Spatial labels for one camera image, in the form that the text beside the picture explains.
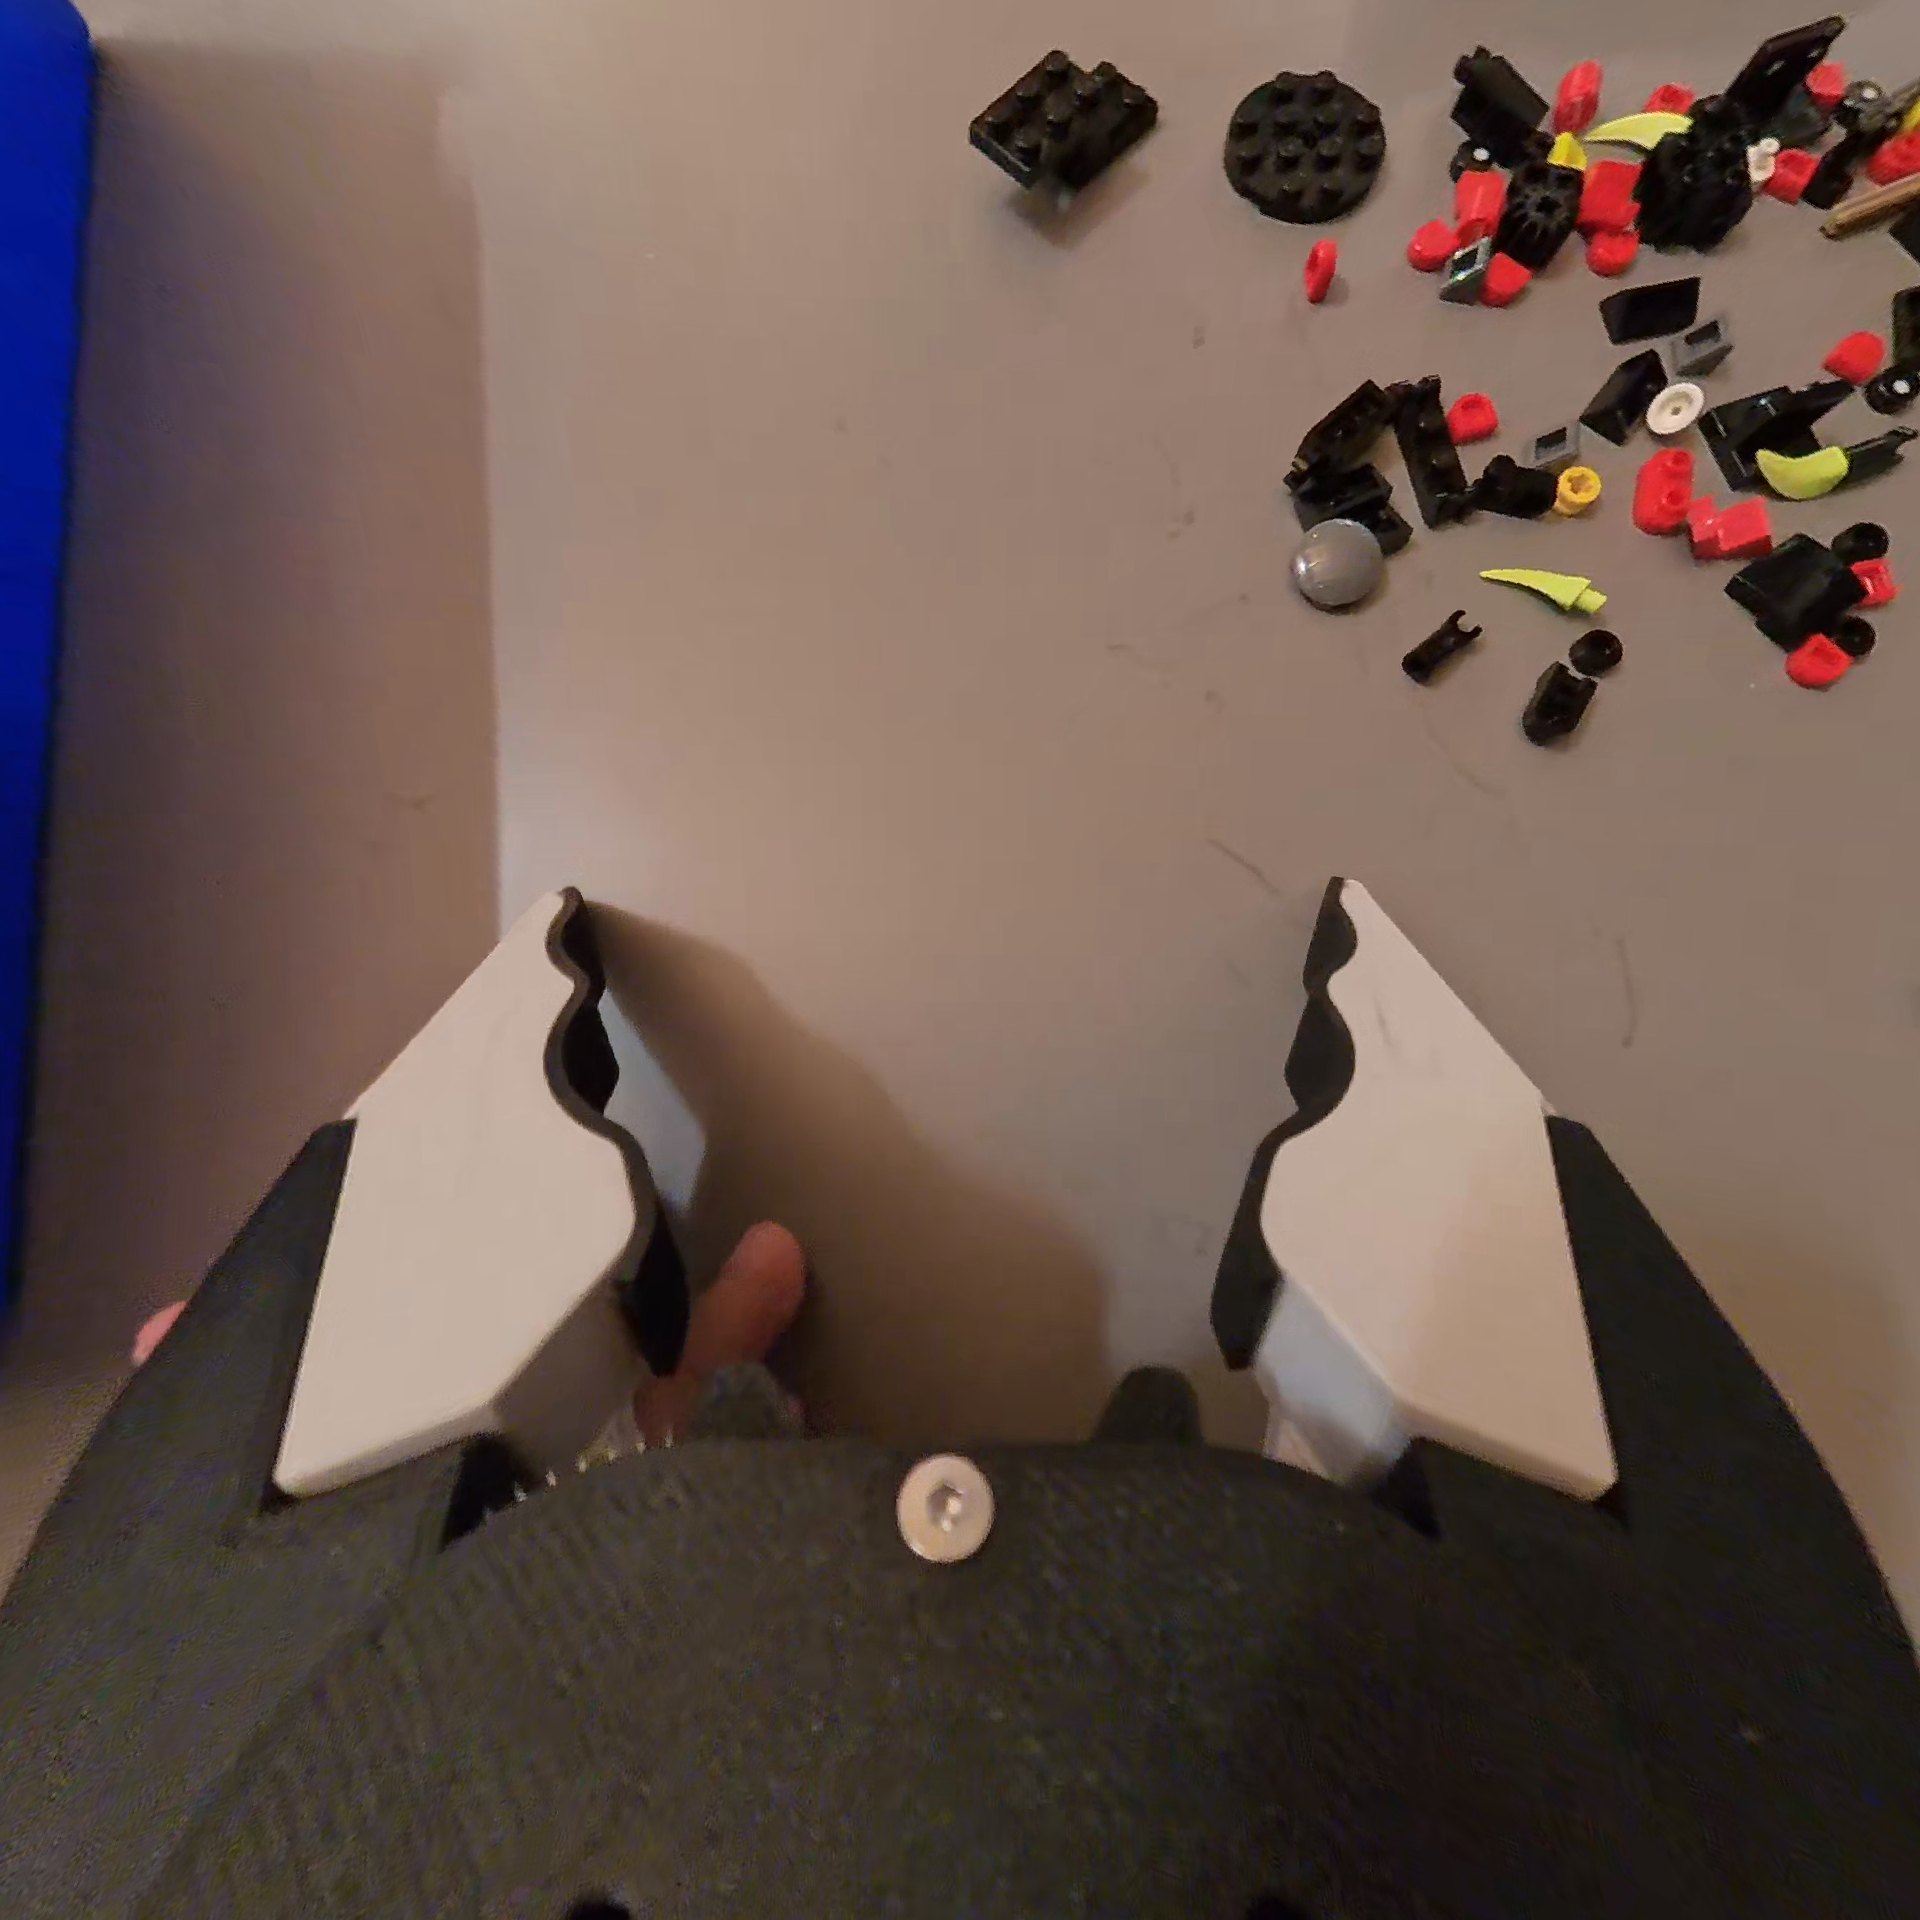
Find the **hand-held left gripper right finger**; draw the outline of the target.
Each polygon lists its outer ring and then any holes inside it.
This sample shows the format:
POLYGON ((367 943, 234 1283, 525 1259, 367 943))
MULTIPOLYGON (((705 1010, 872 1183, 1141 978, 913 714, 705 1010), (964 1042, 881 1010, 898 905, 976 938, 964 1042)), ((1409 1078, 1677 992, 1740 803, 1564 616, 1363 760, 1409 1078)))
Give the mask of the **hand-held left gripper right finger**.
POLYGON ((1375 1487, 1435 1443, 1602 1500, 1617 1447, 1552 1106, 1353 878, 1317 908, 1283 1075, 1209 1307, 1261 1457, 1375 1487))

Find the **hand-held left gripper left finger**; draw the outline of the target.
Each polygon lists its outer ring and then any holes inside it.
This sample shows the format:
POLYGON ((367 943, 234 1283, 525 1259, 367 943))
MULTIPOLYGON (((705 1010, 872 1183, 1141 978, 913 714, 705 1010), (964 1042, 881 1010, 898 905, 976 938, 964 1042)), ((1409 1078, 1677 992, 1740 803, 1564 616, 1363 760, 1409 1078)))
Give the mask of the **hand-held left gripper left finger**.
POLYGON ((635 1136, 593 905, 538 899, 347 1111, 352 1143, 274 1459, 336 1496, 463 1443, 532 1484, 635 1446, 689 1274, 635 1136))

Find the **grey lego ball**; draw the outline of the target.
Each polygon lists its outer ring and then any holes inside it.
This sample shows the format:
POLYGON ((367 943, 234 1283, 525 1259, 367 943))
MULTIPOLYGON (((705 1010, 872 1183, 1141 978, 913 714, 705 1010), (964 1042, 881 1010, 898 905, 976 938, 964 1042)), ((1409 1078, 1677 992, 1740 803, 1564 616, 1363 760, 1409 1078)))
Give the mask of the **grey lego ball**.
POLYGON ((1330 518, 1311 528, 1287 566, 1297 595, 1314 611, 1357 609, 1386 580, 1386 551, 1357 519, 1330 518))

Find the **pile of loose lego pieces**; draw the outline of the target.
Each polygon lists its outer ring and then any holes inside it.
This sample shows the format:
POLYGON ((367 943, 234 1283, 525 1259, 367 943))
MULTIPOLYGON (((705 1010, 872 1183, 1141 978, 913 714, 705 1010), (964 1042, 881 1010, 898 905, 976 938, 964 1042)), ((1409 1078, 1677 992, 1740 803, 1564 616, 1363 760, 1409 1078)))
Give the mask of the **pile of loose lego pieces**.
MULTIPOLYGON (((1850 81, 1833 62, 1842 17, 1771 34, 1716 91, 1665 84, 1601 122, 1602 68, 1576 64, 1548 100, 1501 55, 1457 60, 1451 210, 1405 248, 1444 305, 1509 310, 1568 249, 1596 278, 1645 251, 1708 257, 1760 201, 1818 208, 1833 242, 1884 232, 1915 263, 1915 82, 1850 81)), ((1714 398, 1733 326, 1703 311, 1700 280, 1642 280, 1601 299, 1626 358, 1584 407, 1469 473, 1464 452, 1499 435, 1487 392, 1440 376, 1363 380, 1313 423, 1284 473, 1303 536, 1346 518, 1386 563, 1416 530, 1476 518, 1576 522, 1601 506, 1596 448, 1648 443, 1626 510, 1644 537, 1733 570, 1727 598, 1804 690, 1842 683, 1880 646, 1873 616, 1900 598, 1890 536, 1857 519, 1831 536, 1779 534, 1775 514, 1851 494, 1915 458, 1915 283, 1881 326, 1839 339, 1804 384, 1714 398)))

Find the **round black lego plate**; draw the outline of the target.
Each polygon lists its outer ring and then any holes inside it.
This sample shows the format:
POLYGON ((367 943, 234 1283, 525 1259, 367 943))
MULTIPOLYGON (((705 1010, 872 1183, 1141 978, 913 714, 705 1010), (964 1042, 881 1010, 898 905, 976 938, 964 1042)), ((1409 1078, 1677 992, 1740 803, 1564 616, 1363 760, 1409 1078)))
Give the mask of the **round black lego plate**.
POLYGON ((1280 72, 1235 108, 1229 190, 1272 223, 1320 227, 1365 203, 1386 164, 1380 108, 1329 68, 1280 72))

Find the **rectangular black lego plate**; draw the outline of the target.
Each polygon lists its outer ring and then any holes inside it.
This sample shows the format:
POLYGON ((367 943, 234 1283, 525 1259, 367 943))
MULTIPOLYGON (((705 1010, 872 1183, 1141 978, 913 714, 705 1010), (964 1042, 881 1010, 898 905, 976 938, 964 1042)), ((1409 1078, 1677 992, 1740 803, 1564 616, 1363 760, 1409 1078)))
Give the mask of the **rectangular black lego plate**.
POLYGON ((1127 159, 1159 123, 1159 100, 1101 62, 1047 54, 969 122, 969 145, 1023 192, 1080 195, 1127 159))

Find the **person's left hand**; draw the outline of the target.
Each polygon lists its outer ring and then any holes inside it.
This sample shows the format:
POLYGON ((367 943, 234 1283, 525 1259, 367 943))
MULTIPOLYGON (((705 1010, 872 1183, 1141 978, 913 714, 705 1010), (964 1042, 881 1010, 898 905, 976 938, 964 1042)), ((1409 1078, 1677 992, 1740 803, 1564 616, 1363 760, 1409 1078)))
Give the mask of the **person's left hand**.
POLYGON ((773 1220, 746 1230, 691 1311, 679 1367, 637 1392, 634 1427, 644 1447, 679 1443, 713 1382, 775 1356, 805 1305, 808 1274, 794 1233, 773 1220))

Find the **blue plastic bin with tag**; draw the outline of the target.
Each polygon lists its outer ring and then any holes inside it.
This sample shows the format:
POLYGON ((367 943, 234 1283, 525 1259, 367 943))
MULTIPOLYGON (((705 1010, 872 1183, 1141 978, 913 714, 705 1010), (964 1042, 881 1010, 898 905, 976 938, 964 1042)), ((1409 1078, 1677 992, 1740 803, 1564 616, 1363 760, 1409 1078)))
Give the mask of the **blue plastic bin with tag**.
POLYGON ((75 4, 2 4, 4 1312, 26 1233, 96 72, 75 4))

